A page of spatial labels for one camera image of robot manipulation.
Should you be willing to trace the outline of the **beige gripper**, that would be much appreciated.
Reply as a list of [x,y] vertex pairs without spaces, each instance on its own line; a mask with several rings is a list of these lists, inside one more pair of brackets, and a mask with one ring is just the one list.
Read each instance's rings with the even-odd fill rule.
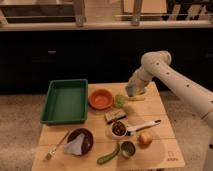
[[146,92],[145,87],[147,86],[147,81],[142,80],[137,76],[132,76],[128,82],[128,85],[136,85],[138,87],[138,94],[144,94]]

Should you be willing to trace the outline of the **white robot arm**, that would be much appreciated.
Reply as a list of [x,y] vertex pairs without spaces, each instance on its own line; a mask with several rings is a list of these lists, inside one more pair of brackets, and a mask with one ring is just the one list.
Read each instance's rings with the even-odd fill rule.
[[170,67],[171,61],[168,51],[145,53],[141,58],[141,66],[126,85],[127,95],[134,97],[144,93],[145,87],[156,77],[176,96],[193,107],[211,129],[203,171],[213,171],[213,92],[176,72]]

